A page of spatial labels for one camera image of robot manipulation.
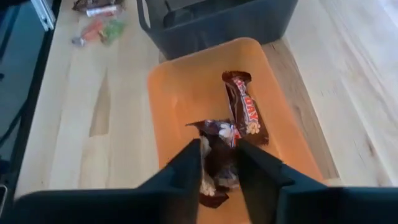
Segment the baby ruth candy bar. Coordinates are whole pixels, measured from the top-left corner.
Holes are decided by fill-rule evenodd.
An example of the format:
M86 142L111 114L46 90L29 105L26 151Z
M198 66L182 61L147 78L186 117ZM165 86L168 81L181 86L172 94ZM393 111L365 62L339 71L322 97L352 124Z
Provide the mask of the baby ruth candy bar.
M223 81L236 127L243 139L255 145L268 144L269 135L256 102L249 96L247 84L251 81L248 72L223 73Z

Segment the light wood surface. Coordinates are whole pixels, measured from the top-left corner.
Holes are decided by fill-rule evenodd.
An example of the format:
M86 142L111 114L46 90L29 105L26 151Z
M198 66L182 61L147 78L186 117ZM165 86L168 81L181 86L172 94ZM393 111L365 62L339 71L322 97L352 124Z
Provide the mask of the light wood surface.
M62 2L16 197L45 189L136 187L158 170L146 78L159 51L136 3L112 46L71 46L88 20ZM299 1L263 46L331 185L398 185L398 3Z

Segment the orange tray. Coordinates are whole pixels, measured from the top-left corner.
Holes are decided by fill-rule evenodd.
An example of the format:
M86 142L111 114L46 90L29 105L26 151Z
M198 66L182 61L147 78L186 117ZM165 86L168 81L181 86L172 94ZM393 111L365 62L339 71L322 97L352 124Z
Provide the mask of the orange tray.
M198 138L197 129L186 124L204 119L232 118L221 79L221 74L228 70L252 75L248 91L269 131L269 145L262 149L322 181L260 44L249 38L164 62L149 74L149 100L160 167L164 167L192 139ZM198 223L249 223L241 192L229 196L230 199L217 209L200 206Z

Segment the dark gray container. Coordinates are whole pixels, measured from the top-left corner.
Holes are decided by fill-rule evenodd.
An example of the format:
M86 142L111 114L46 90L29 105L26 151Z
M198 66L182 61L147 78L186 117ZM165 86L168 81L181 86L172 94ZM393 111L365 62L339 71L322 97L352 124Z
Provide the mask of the dark gray container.
M167 59L239 37L281 38L297 0L137 0L139 22Z

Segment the wooden countertop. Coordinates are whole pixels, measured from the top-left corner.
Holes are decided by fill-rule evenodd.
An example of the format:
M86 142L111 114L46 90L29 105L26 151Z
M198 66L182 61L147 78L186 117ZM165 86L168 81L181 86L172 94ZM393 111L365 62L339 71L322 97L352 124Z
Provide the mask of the wooden countertop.
M64 0L16 197L45 189L133 188L157 172L146 77L159 51L136 3L112 46L71 46L88 19ZM398 185L398 4L299 1L263 47L330 184Z

